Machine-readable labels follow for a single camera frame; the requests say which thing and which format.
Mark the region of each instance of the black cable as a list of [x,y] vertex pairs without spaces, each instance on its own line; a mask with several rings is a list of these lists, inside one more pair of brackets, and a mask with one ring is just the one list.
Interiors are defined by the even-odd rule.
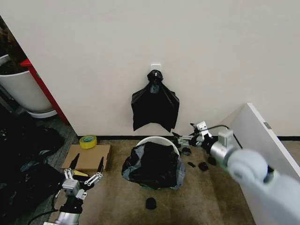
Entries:
[[51,211],[48,211],[48,212],[44,212],[44,213],[41,213],[41,214],[38,214],[37,216],[35,216],[34,218],[32,218],[27,225],[30,225],[35,219],[43,216],[43,215],[47,215],[47,214],[50,214],[50,213],[53,213],[53,212],[57,212],[58,210],[51,210]]
[[36,220],[37,218],[41,217],[41,216],[44,216],[44,215],[47,215],[47,214],[50,214],[50,213],[53,213],[53,212],[57,212],[58,210],[55,209],[55,195],[53,195],[53,198],[51,200],[51,210],[48,211],[48,212],[44,212],[44,213],[41,213],[41,214],[38,214],[37,216],[35,216],[34,218],[32,218],[27,225],[30,225],[34,220]]
[[[224,127],[224,128],[227,128],[227,129],[230,129],[228,126],[226,125],[216,125],[216,126],[213,126],[213,127],[209,127],[209,128],[206,128],[204,130],[200,130],[200,131],[205,131],[205,130],[210,130],[210,129],[214,129],[214,128],[219,128],[219,127]],[[235,136],[235,134],[233,134],[233,137],[235,138],[236,142],[238,143],[238,145],[240,146],[240,148],[242,149],[242,145],[240,144],[239,140],[237,139],[237,137]]]

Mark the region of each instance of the baseboard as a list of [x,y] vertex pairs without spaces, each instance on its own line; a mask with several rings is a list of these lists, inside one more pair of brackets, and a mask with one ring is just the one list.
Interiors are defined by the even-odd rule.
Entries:
[[[120,136],[97,136],[97,140],[142,140],[146,137],[149,136],[124,136],[124,135],[120,135]],[[174,139],[173,136],[162,136],[168,140],[172,140]],[[300,141],[300,136],[278,136],[278,139],[281,141]]]
[[[97,135],[97,140],[142,140],[146,137],[150,136],[98,136]],[[168,140],[172,140],[174,137],[173,136],[161,136],[164,137]]]
[[300,136],[278,136],[281,141],[300,141]]

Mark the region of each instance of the masking tape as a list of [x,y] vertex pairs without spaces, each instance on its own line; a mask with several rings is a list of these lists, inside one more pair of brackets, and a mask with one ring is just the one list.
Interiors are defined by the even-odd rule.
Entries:
[[95,135],[87,135],[83,136],[79,140],[80,147],[83,149],[91,149],[96,146],[97,144],[97,137]]

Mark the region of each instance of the potted plant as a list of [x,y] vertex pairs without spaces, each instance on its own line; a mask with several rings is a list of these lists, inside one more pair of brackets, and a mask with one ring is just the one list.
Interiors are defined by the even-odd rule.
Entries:
[[0,17],[0,85],[35,118],[53,116],[53,110],[30,71],[20,66],[27,57]]

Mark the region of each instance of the red frame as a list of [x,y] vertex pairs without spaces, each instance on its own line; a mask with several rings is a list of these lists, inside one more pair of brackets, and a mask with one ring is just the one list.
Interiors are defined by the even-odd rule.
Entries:
[[57,114],[60,116],[61,120],[66,125],[68,125],[69,121],[67,120],[65,114],[60,109],[59,105],[57,104],[57,102],[53,98],[52,94],[50,93],[50,91],[48,90],[48,88],[46,87],[46,85],[44,84],[43,80],[38,76],[37,71],[33,67],[32,63],[29,61],[29,59],[25,59],[23,62],[21,62],[20,65],[22,67],[26,67],[29,70],[29,72],[31,73],[31,75],[33,76],[33,78],[36,80],[37,84],[42,89],[43,93],[46,95],[46,97],[49,100],[49,102],[52,104],[52,106],[55,109],[55,111],[57,112]]

